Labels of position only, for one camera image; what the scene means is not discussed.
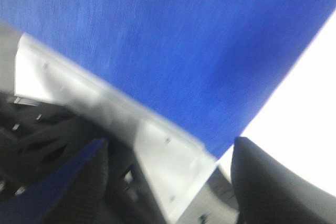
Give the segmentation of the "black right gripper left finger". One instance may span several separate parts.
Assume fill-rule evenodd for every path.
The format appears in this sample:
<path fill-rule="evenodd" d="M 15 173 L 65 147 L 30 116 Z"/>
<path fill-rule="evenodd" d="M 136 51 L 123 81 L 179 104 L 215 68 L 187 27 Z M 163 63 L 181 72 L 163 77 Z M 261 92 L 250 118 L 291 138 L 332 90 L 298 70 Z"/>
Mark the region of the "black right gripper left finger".
<path fill-rule="evenodd" d="M 93 140 L 72 158 L 74 176 L 40 223 L 94 223 L 108 181 L 108 143 Z"/>

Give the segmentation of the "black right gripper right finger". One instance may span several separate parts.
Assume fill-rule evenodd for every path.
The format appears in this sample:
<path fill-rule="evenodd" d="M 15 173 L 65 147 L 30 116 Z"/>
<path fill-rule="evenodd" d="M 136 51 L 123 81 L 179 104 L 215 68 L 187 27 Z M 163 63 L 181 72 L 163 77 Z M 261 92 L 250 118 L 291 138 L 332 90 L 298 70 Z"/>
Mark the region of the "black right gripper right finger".
<path fill-rule="evenodd" d="M 299 177 L 246 137 L 237 137 L 231 180 L 237 223 L 335 223 L 335 197 Z"/>

